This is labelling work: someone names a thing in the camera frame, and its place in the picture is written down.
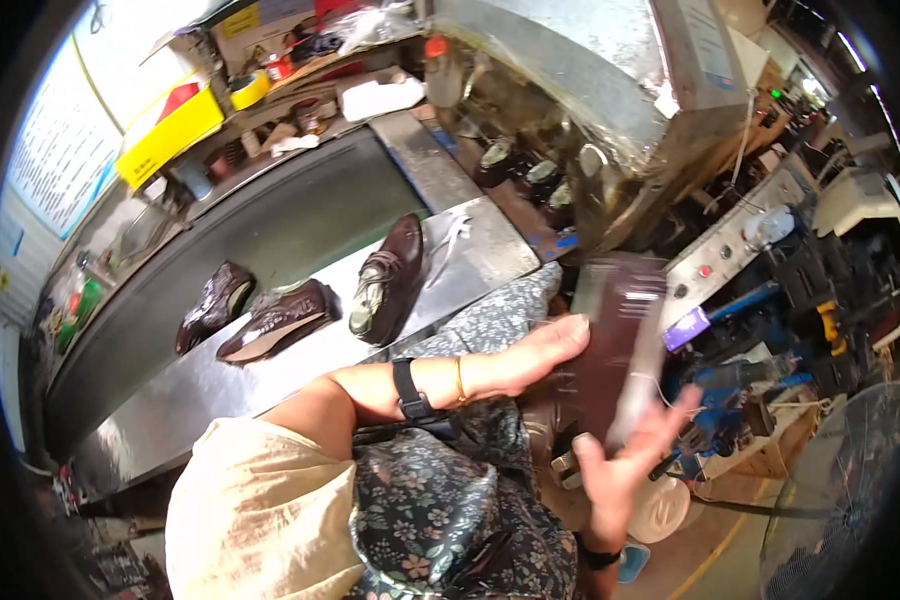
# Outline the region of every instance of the yellow floor line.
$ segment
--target yellow floor line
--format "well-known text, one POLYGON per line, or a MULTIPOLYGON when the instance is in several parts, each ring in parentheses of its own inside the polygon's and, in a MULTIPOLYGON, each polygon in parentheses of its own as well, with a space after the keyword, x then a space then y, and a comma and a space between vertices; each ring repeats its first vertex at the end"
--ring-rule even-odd
MULTIPOLYGON (((770 485, 770 480, 764 479, 763 483, 760 484, 760 488, 757 489, 756 494, 753 496, 754 498, 761 498, 763 496, 764 490, 767 489, 767 486, 770 485)), ((704 576, 713 564, 717 562, 717 559, 720 558, 720 555, 724 553, 724 550, 727 549, 727 546, 731 545, 733 541, 733 537, 737 535, 737 532, 740 531, 740 528, 743 527, 744 519, 747 518, 746 514, 741 514, 740 518, 737 519, 737 522, 733 523, 733 527, 730 528, 730 531, 726 533, 726 537, 723 538, 723 541, 720 542, 716 548, 714 548, 713 552, 710 553, 710 556, 706 557, 706 560, 700 563, 700 565, 696 568, 690 577, 687 577, 686 581, 684 581, 680 587, 675 589, 669 596, 667 596, 667 600, 677 600, 681 596, 683 596, 687 590, 693 586, 697 580, 704 576)))

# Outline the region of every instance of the hand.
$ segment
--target hand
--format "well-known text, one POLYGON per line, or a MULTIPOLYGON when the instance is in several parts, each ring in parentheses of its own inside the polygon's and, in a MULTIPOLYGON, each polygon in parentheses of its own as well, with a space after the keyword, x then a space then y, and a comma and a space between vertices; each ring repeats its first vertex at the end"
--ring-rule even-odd
POLYGON ((547 377, 561 363, 584 351, 590 343, 586 315, 567 315, 535 330, 506 350, 488 356, 488 396, 516 398, 527 386, 547 377))
POLYGON ((604 447, 590 434, 576 436, 573 450, 583 478, 583 489, 593 502, 587 544, 619 551, 627 539, 627 521, 634 511, 634 498, 648 475, 666 455, 692 411, 700 405, 704 391, 687 386, 670 410, 651 404, 626 440, 625 447, 607 460, 604 447))

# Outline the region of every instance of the gold bracelet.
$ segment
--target gold bracelet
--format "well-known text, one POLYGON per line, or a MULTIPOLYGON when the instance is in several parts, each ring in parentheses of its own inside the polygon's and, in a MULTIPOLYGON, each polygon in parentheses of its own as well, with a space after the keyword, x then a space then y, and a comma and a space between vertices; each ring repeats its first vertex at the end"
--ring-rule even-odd
POLYGON ((456 401, 463 405, 467 404, 467 393, 464 391, 464 381, 460 377, 461 358, 461 356, 457 356, 453 360, 456 363, 456 401))

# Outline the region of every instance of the black wristband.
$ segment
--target black wristband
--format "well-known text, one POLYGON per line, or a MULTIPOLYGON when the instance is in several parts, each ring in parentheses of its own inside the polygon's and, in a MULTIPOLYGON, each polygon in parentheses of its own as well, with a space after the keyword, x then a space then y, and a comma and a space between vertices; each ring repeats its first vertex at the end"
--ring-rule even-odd
POLYGON ((413 358, 398 358, 393 361, 393 385, 400 397, 397 406, 407 421, 434 415, 434 407, 430 405, 427 394, 417 391, 417 384, 410 374, 410 363, 413 361, 413 358))
POLYGON ((584 546, 584 535, 579 531, 575 531, 573 537, 576 538, 576 551, 579 557, 583 559, 583 563, 591 571, 602 571, 620 560, 620 552, 590 552, 587 546, 584 546))

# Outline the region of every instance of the beige sleeve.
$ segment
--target beige sleeve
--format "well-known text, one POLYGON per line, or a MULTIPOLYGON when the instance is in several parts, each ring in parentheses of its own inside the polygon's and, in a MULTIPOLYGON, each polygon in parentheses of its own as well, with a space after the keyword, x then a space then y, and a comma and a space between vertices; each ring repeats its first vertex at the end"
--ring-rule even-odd
POLYGON ((364 571, 348 529, 355 469, 272 423, 210 423, 169 500, 173 598, 342 597, 364 571))

